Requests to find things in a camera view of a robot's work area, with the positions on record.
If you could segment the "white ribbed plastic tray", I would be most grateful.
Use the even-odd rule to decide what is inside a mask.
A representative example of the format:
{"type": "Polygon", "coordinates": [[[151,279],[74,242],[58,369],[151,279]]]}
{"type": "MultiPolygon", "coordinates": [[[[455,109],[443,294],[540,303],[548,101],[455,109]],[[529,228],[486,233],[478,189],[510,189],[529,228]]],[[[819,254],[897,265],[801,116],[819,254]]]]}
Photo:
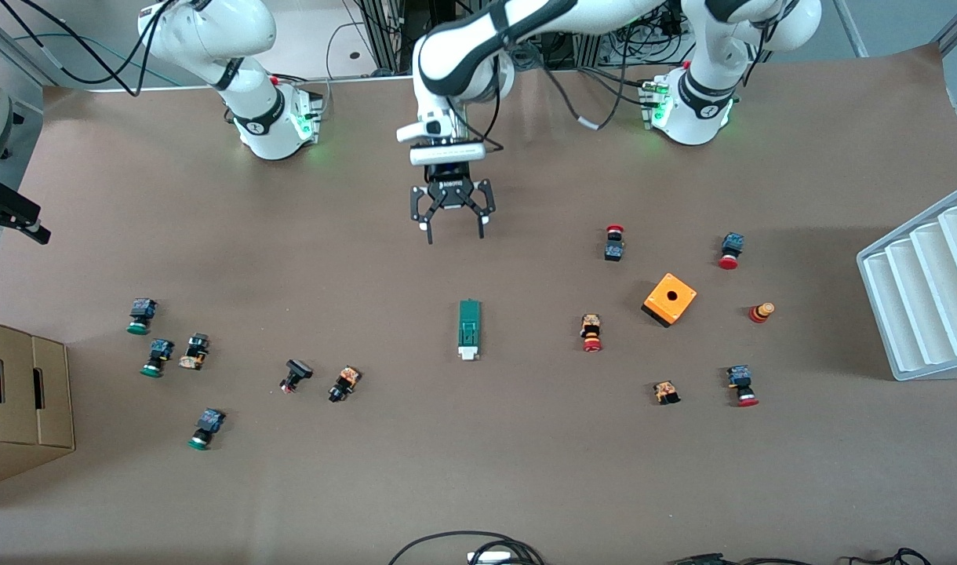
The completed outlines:
{"type": "Polygon", "coordinates": [[[957,190],[857,254],[896,381],[957,379],[957,190]]]}

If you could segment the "black square push button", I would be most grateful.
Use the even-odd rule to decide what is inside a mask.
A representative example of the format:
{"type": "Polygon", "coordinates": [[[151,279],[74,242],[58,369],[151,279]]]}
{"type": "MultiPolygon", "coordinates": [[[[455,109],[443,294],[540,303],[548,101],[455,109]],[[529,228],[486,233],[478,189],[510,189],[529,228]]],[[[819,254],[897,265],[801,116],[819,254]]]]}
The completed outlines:
{"type": "Polygon", "coordinates": [[[299,359],[289,359],[286,367],[288,374],[280,382],[280,389],[285,394],[295,393],[299,383],[309,379],[310,376],[314,374],[314,370],[310,368],[306,362],[300,361],[299,359]]]}

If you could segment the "orange button enclosure box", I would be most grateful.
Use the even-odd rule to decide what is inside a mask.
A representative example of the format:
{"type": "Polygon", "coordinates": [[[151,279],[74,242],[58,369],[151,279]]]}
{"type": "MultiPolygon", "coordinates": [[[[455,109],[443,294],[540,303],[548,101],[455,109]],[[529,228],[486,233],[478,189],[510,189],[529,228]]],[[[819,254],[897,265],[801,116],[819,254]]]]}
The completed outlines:
{"type": "Polygon", "coordinates": [[[641,304],[641,311],[654,319],[659,326],[669,328],[675,325],[693,303],[698,293],[683,280],[668,272],[647,294],[641,304]]]}

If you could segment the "white platform board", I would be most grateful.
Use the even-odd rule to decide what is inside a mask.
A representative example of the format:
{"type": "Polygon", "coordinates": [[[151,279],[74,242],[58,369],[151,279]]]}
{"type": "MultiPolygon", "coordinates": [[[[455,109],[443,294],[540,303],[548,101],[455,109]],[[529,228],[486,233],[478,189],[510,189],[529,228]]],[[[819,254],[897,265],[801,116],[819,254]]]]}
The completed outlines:
{"type": "MultiPolygon", "coordinates": [[[[80,35],[113,48],[101,51],[116,68],[139,37],[138,13],[163,0],[58,0],[52,11],[80,35]]],[[[380,51],[368,35],[363,0],[263,0],[277,24],[275,44],[257,54],[267,71],[310,80],[367,76],[380,51]]]]}

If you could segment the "green load switch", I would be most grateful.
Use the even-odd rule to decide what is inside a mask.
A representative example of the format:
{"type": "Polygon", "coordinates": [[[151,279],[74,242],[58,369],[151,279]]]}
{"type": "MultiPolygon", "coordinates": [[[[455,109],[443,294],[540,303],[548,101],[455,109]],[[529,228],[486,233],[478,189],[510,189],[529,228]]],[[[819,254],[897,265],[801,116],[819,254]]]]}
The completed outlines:
{"type": "Polygon", "coordinates": [[[475,361],[481,356],[482,303],[475,299],[460,301],[458,305],[457,351],[463,361],[475,361]]]}

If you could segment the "black push button orange block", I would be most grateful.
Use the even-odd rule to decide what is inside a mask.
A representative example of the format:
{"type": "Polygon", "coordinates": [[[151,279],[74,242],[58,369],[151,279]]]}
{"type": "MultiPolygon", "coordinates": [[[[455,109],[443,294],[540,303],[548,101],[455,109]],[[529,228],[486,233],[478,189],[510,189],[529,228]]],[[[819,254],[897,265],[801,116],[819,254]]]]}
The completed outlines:
{"type": "Polygon", "coordinates": [[[362,374],[355,367],[346,365],[340,372],[337,381],[329,392],[331,402],[342,402],[353,393],[360,382],[362,374]]]}
{"type": "Polygon", "coordinates": [[[178,366],[188,370],[201,370],[209,354],[209,336],[195,333],[187,340],[187,351],[180,357],[178,366]]]}

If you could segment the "green push button blue block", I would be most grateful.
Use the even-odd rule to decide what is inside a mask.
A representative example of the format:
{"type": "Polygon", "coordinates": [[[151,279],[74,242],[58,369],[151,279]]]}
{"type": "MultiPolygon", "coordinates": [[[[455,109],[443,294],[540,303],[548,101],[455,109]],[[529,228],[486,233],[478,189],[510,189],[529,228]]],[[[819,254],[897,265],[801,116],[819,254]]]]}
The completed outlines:
{"type": "Polygon", "coordinates": [[[195,450],[207,450],[213,437],[220,431],[221,425],[224,424],[225,416],[227,415],[221,410],[206,408],[196,422],[196,430],[193,432],[191,439],[188,440],[187,445],[195,450]]]}
{"type": "Polygon", "coordinates": [[[157,301],[149,299],[149,297],[135,299],[129,313],[131,321],[126,328],[127,332],[131,335],[148,335],[157,307],[157,301]]]}
{"type": "Polygon", "coordinates": [[[149,356],[139,372],[150,378],[162,378],[166,362],[173,357],[175,343],[166,339],[154,339],[150,343],[149,356]]]}

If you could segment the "brown cardboard box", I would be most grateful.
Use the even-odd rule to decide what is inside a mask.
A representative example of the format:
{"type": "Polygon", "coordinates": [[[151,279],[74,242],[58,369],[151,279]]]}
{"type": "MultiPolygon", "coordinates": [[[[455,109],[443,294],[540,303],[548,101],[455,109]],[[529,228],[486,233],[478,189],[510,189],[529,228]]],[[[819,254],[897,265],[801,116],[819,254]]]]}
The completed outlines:
{"type": "Polygon", "coordinates": [[[75,450],[67,346],[0,325],[0,482],[75,450]]]}

